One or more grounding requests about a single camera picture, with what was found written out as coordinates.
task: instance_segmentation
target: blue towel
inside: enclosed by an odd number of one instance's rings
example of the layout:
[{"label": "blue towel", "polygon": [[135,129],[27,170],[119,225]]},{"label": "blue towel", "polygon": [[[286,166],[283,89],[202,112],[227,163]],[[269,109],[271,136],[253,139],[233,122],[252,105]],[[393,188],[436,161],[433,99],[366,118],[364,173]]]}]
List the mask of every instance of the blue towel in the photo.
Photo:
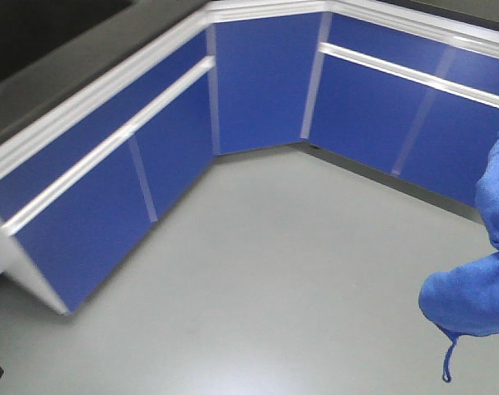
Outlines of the blue towel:
[{"label": "blue towel", "polygon": [[[489,152],[486,172],[477,182],[476,206],[491,244],[499,249],[499,137]],[[444,360],[443,379],[449,383],[450,357],[458,338],[499,333],[499,253],[430,275],[418,303],[452,341]]]},{"label": "blue towel", "polygon": [[491,244],[499,249],[499,137],[489,151],[486,172],[477,182],[475,203]]}]

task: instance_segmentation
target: floor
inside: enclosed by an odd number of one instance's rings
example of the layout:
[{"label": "floor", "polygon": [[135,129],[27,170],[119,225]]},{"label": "floor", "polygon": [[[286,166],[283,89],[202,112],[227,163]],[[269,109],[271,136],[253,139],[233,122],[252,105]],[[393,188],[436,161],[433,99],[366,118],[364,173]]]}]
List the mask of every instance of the floor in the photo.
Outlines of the floor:
[{"label": "floor", "polygon": [[0,279],[0,395],[499,394],[499,335],[449,341],[425,277],[481,225],[283,147],[223,158],[73,316]]}]

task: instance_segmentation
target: countertop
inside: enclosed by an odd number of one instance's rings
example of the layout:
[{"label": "countertop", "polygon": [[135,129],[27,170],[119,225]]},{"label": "countertop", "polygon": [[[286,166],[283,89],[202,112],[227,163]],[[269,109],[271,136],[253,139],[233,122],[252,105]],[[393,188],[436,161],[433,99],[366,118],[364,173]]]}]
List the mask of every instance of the countertop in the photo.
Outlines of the countertop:
[{"label": "countertop", "polygon": [[[499,0],[380,0],[499,31]],[[203,6],[138,0],[0,83],[0,145]]]}]

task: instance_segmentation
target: blue cabinet door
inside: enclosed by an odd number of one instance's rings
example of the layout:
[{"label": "blue cabinet door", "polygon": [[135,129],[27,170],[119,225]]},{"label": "blue cabinet door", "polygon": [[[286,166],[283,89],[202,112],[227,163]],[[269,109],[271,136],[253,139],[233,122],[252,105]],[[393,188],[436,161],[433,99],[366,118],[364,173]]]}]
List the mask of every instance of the blue cabinet door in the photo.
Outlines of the blue cabinet door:
[{"label": "blue cabinet door", "polygon": [[158,217],[214,157],[208,100],[204,76],[136,133]]},{"label": "blue cabinet door", "polygon": [[148,230],[127,144],[120,146],[17,234],[73,311]]},{"label": "blue cabinet door", "polygon": [[310,142],[389,173],[427,89],[327,56]]},{"label": "blue cabinet door", "polygon": [[221,23],[221,153],[300,140],[320,14]]},{"label": "blue cabinet door", "polygon": [[0,180],[0,217],[10,219],[205,54],[201,33]]},{"label": "blue cabinet door", "polygon": [[499,109],[437,92],[401,177],[474,206],[475,184],[498,130]]}]

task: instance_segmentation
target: lab cabinet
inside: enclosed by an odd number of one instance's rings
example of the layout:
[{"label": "lab cabinet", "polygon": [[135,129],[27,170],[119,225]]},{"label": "lab cabinet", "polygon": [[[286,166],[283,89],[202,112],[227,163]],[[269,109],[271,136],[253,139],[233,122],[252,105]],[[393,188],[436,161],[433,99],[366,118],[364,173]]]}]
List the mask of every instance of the lab cabinet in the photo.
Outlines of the lab cabinet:
[{"label": "lab cabinet", "polygon": [[214,157],[208,97],[204,76],[136,133],[158,217]]},{"label": "lab cabinet", "polygon": [[201,33],[1,179],[0,217],[7,221],[205,54]]},{"label": "lab cabinet", "polygon": [[390,173],[427,89],[327,56],[310,142]]},{"label": "lab cabinet", "polygon": [[73,311],[150,225],[133,158],[123,144],[15,237]]},{"label": "lab cabinet", "polygon": [[298,142],[321,14],[215,26],[221,153]]},{"label": "lab cabinet", "polygon": [[[5,229],[103,141],[123,138],[22,227],[5,232],[67,310],[96,289],[215,155],[299,142],[303,123],[316,146],[473,205],[499,109],[495,98],[474,101],[445,81],[499,95],[499,59],[350,16],[333,14],[322,26],[322,8],[296,14],[282,2],[261,6],[233,2],[207,43],[196,26],[178,30],[190,37],[179,38],[179,49],[0,180]],[[285,15],[267,15],[270,9]],[[318,36],[329,44],[319,47]]]}]

